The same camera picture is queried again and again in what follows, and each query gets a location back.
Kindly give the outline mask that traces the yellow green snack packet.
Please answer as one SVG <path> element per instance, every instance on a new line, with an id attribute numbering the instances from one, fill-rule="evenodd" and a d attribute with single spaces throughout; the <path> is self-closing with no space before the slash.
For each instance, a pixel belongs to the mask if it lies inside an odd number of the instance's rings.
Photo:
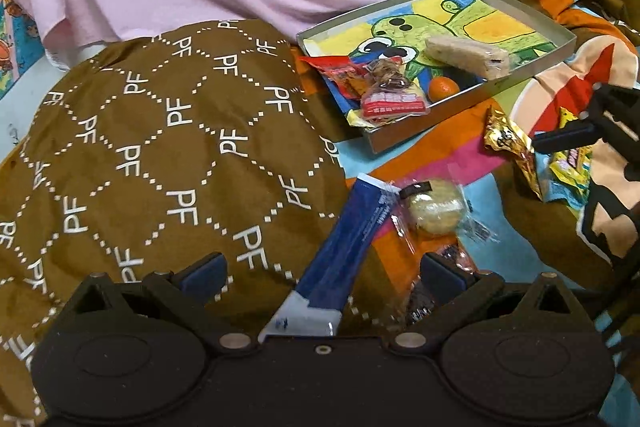
<path id="1" fill-rule="evenodd" d="M 574 210 L 586 205 L 591 180 L 592 149 L 592 145 L 587 145 L 542 156 L 544 165 L 538 178 L 546 202 L 564 200 Z"/>

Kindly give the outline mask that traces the round pastry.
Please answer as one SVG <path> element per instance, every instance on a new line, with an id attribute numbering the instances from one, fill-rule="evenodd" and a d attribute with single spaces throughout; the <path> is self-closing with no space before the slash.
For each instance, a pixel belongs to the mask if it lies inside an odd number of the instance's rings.
<path id="1" fill-rule="evenodd" d="M 426 243 L 438 249 L 462 241 L 499 242 L 498 234 L 474 213 L 463 186 L 453 179 L 409 178 L 390 187 L 395 192 L 393 227 L 410 253 L 416 255 Z"/>

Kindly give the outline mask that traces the gold snack packet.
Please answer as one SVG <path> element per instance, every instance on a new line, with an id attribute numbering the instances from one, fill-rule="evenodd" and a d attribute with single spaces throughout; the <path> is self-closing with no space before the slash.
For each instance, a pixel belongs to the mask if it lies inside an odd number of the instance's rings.
<path id="1" fill-rule="evenodd" d="M 542 199 L 532 139 L 514 124 L 502 109 L 495 106 L 488 108 L 483 141 L 488 150 L 508 153 L 520 169 L 529 188 Z"/>

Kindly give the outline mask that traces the blue and white snack bar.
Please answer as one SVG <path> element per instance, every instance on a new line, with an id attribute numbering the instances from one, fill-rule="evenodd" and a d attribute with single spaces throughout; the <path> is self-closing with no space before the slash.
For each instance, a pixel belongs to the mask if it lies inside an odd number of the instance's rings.
<path id="1" fill-rule="evenodd" d="M 258 335 L 333 337 L 374 236 L 399 202 L 392 184 L 360 174 L 335 225 L 295 288 Z"/>

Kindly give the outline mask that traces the pale rice cracker bar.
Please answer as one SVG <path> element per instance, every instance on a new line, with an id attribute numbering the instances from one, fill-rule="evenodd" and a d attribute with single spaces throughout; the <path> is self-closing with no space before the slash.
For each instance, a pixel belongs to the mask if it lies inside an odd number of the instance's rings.
<path id="1" fill-rule="evenodd" d="M 510 53 L 494 44 L 454 36 L 431 36 L 425 40 L 425 53 L 434 61 L 488 81 L 510 75 Z"/>

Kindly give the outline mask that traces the red and white snack packet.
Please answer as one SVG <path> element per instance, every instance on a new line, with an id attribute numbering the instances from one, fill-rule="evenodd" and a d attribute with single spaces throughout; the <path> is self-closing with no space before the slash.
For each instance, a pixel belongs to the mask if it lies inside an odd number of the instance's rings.
<path id="1" fill-rule="evenodd" d="M 423 91 L 410 83 L 408 87 L 383 89 L 373 87 L 360 100 L 361 116 L 366 121 L 423 116 L 430 113 L 430 104 Z"/>

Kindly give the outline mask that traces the dark brown snack packet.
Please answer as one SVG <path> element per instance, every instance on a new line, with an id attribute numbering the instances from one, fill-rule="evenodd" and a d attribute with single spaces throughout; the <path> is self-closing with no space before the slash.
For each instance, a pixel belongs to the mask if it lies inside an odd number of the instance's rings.
<path id="1" fill-rule="evenodd" d="M 375 89 L 395 91 L 409 87 L 409 80 L 405 77 L 405 64 L 400 57 L 378 58 L 367 65 L 367 70 Z"/>

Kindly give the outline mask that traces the colourful cartoon blanket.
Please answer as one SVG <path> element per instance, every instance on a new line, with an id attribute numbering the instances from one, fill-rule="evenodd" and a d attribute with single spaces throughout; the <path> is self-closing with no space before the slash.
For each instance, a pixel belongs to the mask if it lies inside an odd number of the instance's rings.
<path id="1" fill-rule="evenodd" d="M 526 131 L 549 128 L 562 108 L 586 106 L 598 82 L 633 86 L 639 74 L 639 0 L 520 0 L 573 31 L 575 54 L 532 80 L 499 93 L 496 102 Z M 639 262 L 638 173 L 606 143 L 593 151 L 592 189 L 583 210 L 541 202 L 512 162 L 486 150 L 484 105 L 465 110 L 403 146 L 376 156 L 342 117 L 316 74 L 302 72 L 330 127 L 326 145 L 347 178 L 370 173 L 396 180 L 454 162 L 468 180 L 473 208 L 498 239 L 469 243 L 474 261 L 511 282 L 544 268 L 588 289 L 612 293 Z"/>

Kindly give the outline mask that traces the brown PF patterned pillow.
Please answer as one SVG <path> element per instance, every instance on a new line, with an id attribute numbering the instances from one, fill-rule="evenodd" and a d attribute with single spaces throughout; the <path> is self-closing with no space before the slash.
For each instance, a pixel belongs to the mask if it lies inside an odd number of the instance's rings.
<path id="1" fill-rule="evenodd" d="M 1 421 L 44 418 L 30 366 L 89 274 L 137 283 L 218 251 L 221 322 L 262 329 L 354 183 L 342 116 L 261 20 L 112 44 L 46 95 L 1 167 Z"/>

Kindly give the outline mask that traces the small orange fruit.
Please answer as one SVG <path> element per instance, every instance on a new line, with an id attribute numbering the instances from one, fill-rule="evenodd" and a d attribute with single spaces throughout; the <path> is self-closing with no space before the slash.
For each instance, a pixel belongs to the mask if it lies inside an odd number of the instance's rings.
<path id="1" fill-rule="evenodd" d="M 450 98 L 460 92 L 458 84 L 445 76 L 437 76 L 431 79 L 427 88 L 427 98 L 432 103 L 438 103 L 440 101 Z"/>

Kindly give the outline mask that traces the grey tray with cartoon towel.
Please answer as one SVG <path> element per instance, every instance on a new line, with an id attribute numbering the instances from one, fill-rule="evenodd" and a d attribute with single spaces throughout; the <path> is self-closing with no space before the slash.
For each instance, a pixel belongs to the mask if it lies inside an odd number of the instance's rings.
<path id="1" fill-rule="evenodd" d="M 297 42 L 311 57 L 397 57 L 427 96 L 421 114 L 371 122 L 332 84 L 345 118 L 375 153 L 561 63 L 576 46 L 572 32 L 518 0 L 387 0 L 304 30 Z"/>

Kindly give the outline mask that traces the red snack packet in tray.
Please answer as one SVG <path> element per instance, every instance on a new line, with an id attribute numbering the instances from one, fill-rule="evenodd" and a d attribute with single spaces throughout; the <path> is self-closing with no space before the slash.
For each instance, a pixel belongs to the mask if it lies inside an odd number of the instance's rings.
<path id="1" fill-rule="evenodd" d="M 359 101 L 372 86 L 370 72 L 346 55 L 303 56 L 300 60 L 333 82 L 338 92 L 349 100 Z"/>

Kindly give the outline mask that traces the cartoon wall poster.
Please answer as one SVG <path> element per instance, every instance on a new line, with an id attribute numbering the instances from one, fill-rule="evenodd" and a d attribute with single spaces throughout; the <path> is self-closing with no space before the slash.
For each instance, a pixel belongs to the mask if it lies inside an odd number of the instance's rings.
<path id="1" fill-rule="evenodd" d="M 0 4 L 0 98 L 44 55 L 35 21 L 15 0 Z"/>

